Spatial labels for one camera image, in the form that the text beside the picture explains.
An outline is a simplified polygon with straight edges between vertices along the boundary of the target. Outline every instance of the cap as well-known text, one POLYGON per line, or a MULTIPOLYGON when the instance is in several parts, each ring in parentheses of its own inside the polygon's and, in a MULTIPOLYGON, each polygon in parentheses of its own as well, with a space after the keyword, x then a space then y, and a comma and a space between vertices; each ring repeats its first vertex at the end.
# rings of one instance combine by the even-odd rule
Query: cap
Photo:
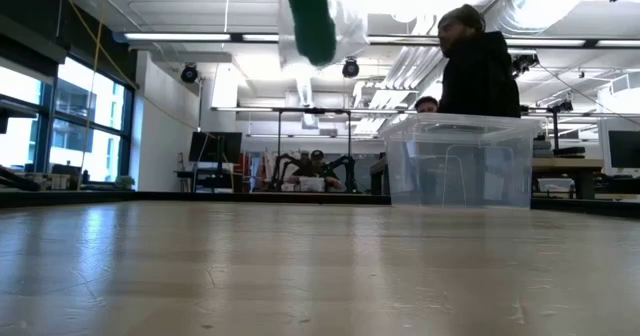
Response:
POLYGON ((311 152, 311 159, 312 160, 322 160, 324 159, 324 153, 320 150, 313 150, 313 152, 311 152))
POLYGON ((486 24, 484 17, 482 17, 482 14, 478 12, 478 10, 470 5, 462 5, 461 7, 447 12, 442 16, 440 22, 438 22, 438 27, 451 20, 456 20, 464 26, 470 27, 478 32, 484 32, 485 30, 486 24))

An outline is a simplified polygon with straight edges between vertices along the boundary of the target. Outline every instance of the computer monitor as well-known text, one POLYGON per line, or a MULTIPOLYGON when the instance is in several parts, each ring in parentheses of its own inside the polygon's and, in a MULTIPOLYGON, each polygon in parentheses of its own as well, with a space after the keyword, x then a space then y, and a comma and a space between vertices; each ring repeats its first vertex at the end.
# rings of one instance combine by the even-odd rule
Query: computer monitor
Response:
POLYGON ((609 131, 611 167, 640 168, 640 131, 609 131))
POLYGON ((241 132, 194 132, 191 136, 189 161, 238 163, 241 145, 241 132))

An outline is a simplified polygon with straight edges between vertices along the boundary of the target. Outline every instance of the plastic storage container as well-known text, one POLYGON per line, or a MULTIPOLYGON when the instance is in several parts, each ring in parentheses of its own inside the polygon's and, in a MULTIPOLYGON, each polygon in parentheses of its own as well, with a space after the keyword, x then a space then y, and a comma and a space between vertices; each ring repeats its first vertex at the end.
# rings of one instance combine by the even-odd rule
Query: plastic storage container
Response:
POLYGON ((539 131, 536 120, 409 115, 380 132, 391 202, 529 208, 533 139, 539 131))

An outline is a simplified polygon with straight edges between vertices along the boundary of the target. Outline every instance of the window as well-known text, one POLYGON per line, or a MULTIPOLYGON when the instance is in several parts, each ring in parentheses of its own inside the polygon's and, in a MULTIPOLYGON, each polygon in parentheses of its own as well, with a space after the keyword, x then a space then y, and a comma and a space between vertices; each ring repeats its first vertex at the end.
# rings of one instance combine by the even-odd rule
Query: window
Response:
MULTIPOLYGON (((6 60, 0 60, 3 65, 7 64, 6 60)), ((46 86, 48 84, 38 79, 0 66, 0 94, 8 97, 9 101, 15 99, 16 103, 38 111, 46 86)), ((7 132, 0 134, 0 165, 23 168, 25 164, 35 163, 40 119, 39 116, 36 119, 9 119, 7 132)))
POLYGON ((38 115, 9 119, 7 132, 0 134, 0 165, 33 164, 33 171, 46 173, 51 164, 80 166, 84 154, 92 181, 127 174, 131 122, 124 118, 131 115, 131 90, 100 74, 94 78, 91 69, 70 58, 58 70, 54 92, 53 80, 0 58, 0 99, 38 115))
POLYGON ((87 152, 93 149, 93 133, 91 128, 86 130, 84 126, 56 119, 53 121, 53 146, 56 148, 80 151, 85 148, 85 136, 87 152))
POLYGON ((6 134, 0 134, 0 165, 22 168, 34 163, 38 120, 10 118, 6 134))
POLYGON ((40 104, 42 86, 43 83, 40 80, 0 66, 0 94, 32 104, 40 104))
POLYGON ((67 58, 58 68, 56 110, 122 130, 124 87, 101 74, 92 76, 93 70, 67 58))
MULTIPOLYGON (((49 162, 53 164, 80 167, 84 147, 84 126, 62 120, 55 120, 54 138, 49 153, 49 162)), ((87 150, 84 153, 84 168, 89 172, 91 181, 114 181, 118 176, 118 156, 120 136, 100 130, 90 129, 87 150)))

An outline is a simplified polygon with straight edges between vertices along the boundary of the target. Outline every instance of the fluorescent light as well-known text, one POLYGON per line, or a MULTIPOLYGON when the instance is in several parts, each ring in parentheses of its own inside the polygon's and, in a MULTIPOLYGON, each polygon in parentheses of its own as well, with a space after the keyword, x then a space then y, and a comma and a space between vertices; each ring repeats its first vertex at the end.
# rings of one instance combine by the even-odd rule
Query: fluorescent light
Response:
POLYGON ((272 112, 274 109, 267 107, 212 107, 213 111, 233 111, 233 112, 272 112))
POLYGON ((533 49, 509 49, 508 50, 512 55, 537 55, 536 50, 533 49))
POLYGON ((124 37, 129 41, 230 41, 229 34, 206 33, 125 33, 124 37))
POLYGON ((351 113, 357 114, 367 114, 367 113, 376 113, 376 114, 397 114, 402 113, 402 110, 381 110, 381 109, 359 109, 359 110, 351 110, 351 113))
MULTIPOLYGON (((247 137, 253 138, 278 138, 277 134, 247 134, 247 137)), ((336 139, 348 139, 348 135, 280 135, 280 138, 336 138, 336 139)), ((375 135, 351 135, 352 140, 377 140, 378 136, 375 135)))
POLYGON ((640 47, 640 40, 602 40, 597 47, 640 47))
POLYGON ((584 40, 507 39, 507 45, 520 47, 581 47, 584 40))
POLYGON ((367 37, 371 44, 386 45, 419 45, 419 46, 438 46, 440 42, 436 36, 412 36, 412 35, 389 35, 389 36, 369 36, 367 37))
POLYGON ((250 34, 242 35, 242 39, 250 42, 278 42, 280 40, 280 36, 268 34, 250 34))

